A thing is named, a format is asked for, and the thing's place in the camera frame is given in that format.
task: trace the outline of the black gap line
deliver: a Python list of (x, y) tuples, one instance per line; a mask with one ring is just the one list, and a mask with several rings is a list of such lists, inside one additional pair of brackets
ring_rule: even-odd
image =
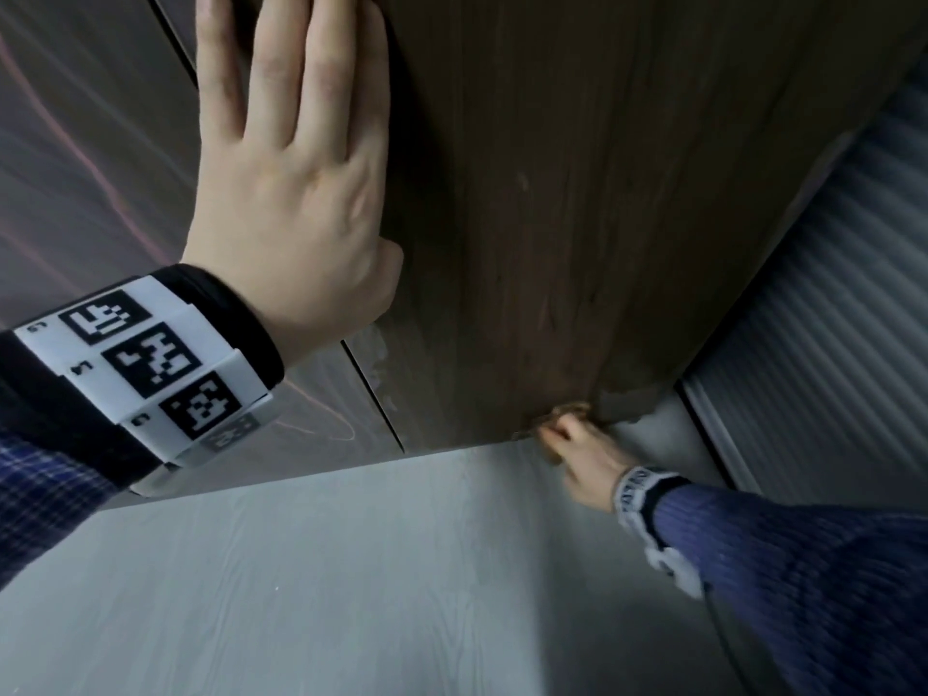
[(161, 6), (161, 3), (158, 0), (147, 0), (147, 2), (148, 6), (151, 8), (151, 13), (155, 15), (155, 18), (161, 27), (161, 31), (163, 31), (164, 35), (168, 38), (172, 48), (174, 48), (174, 53), (180, 60), (184, 70), (187, 71), (187, 74), (190, 77), (190, 82), (193, 83), (193, 87), (198, 88), (199, 90), (200, 86), (197, 85), (197, 69), (193, 67), (193, 60), (188, 55), (187, 49), (185, 49), (184, 45), (180, 43), (180, 37), (174, 30), (174, 25), (171, 24), (171, 21), (168, 19), (168, 15), (164, 12), (164, 8)]
[(693, 421), (693, 425), (696, 426), (696, 432), (699, 432), (699, 436), (702, 438), (702, 444), (705, 444), (705, 448), (709, 450), (709, 456), (712, 457), (715, 470), (718, 471), (719, 475), (722, 477), (722, 480), (725, 482), (725, 486), (737, 491), (738, 487), (735, 485), (735, 479), (732, 478), (731, 473), (728, 471), (728, 467), (725, 466), (725, 461), (722, 459), (722, 455), (718, 453), (718, 448), (715, 446), (715, 443), (712, 441), (709, 433), (706, 432), (705, 426), (702, 424), (702, 421), (696, 414), (696, 408), (694, 408), (690, 402), (690, 397), (687, 396), (687, 392), (683, 388), (682, 381), (678, 380), (677, 383), (674, 384), (674, 391), (677, 392), (680, 400), (683, 401), (683, 407), (687, 410), (687, 414), (690, 416), (690, 420)]
[(403, 443), (400, 442), (400, 436), (396, 434), (396, 430), (393, 429), (393, 423), (390, 421), (390, 417), (387, 415), (387, 411), (383, 409), (383, 406), (380, 404), (380, 401), (377, 399), (377, 396), (374, 395), (374, 389), (370, 387), (370, 384), (367, 382), (367, 377), (364, 375), (364, 371), (361, 370), (361, 366), (358, 365), (357, 359), (354, 358), (354, 354), (348, 348), (348, 344), (342, 339), (342, 349), (345, 350), (345, 353), (348, 354), (348, 358), (351, 360), (354, 370), (357, 371), (358, 376), (364, 381), (364, 387), (367, 389), (367, 394), (370, 395), (370, 399), (374, 401), (374, 404), (377, 406), (377, 409), (380, 410), (380, 416), (383, 418), (383, 421), (387, 423), (387, 427), (390, 428), (390, 432), (393, 435), (393, 438), (396, 440), (396, 443), (399, 444), (400, 450), (403, 454), (406, 453), (406, 448), (403, 446)]

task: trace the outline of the person's right hand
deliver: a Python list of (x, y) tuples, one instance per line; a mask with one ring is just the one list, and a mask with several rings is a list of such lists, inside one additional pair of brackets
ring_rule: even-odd
[(538, 436), (564, 460), (564, 485), (571, 497), (590, 508), (615, 513), (615, 489), (638, 460), (595, 425), (570, 414), (551, 427), (540, 428)]
[(230, 0), (197, 0), (203, 150), (182, 261), (248, 303), (284, 365), (382, 315), (390, 78), (370, 0), (264, 0), (247, 111)]

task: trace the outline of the blue knit sleeve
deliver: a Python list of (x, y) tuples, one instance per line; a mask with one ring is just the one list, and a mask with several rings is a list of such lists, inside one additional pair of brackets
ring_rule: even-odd
[(92, 468), (0, 431), (0, 588), (116, 492)]
[(654, 523), (798, 693), (928, 693), (928, 519), (693, 484)]

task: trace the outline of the gray ribbed wall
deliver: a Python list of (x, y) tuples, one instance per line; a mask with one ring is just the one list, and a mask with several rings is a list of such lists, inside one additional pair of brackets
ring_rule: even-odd
[(928, 511), (928, 57), (685, 380), (736, 484)]

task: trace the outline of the light gray floor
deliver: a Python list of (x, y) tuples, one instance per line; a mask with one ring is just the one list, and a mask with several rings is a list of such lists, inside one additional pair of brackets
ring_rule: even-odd
[[(716, 481), (679, 400), (626, 439)], [(741, 694), (535, 443), (106, 511), (0, 594), (0, 695)]]

